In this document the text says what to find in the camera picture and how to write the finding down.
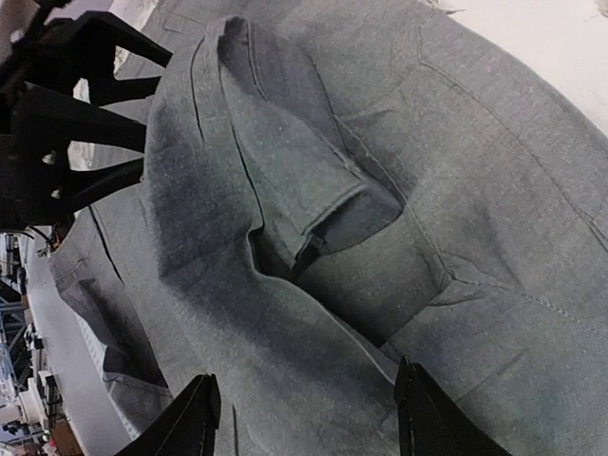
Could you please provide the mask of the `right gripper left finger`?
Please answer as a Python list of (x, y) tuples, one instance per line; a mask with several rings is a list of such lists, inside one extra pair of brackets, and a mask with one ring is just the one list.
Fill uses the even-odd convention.
[(197, 375), (159, 418), (116, 456), (212, 456), (220, 411), (217, 377)]

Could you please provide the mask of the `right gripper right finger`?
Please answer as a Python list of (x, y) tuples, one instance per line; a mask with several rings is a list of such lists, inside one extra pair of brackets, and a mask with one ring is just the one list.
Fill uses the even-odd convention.
[(419, 364), (402, 358), (395, 380), (404, 456), (508, 456), (475, 426)]

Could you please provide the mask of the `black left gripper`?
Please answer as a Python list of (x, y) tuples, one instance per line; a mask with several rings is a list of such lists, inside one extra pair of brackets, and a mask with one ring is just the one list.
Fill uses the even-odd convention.
[[(108, 11), (50, 17), (68, 4), (1, 3), (3, 223), (70, 219), (142, 175), (145, 124), (99, 106), (144, 99), (160, 81), (118, 80), (118, 48), (161, 67), (172, 53)], [(71, 97), (82, 79), (91, 104)]]

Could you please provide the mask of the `grey garment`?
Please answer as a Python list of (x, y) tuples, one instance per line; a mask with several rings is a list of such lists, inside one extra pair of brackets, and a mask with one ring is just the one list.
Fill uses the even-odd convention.
[(164, 1), (142, 181), (50, 257), (139, 428), (197, 374), (220, 455), (395, 455), (422, 365), (512, 455), (607, 451), (607, 139), (419, 1)]

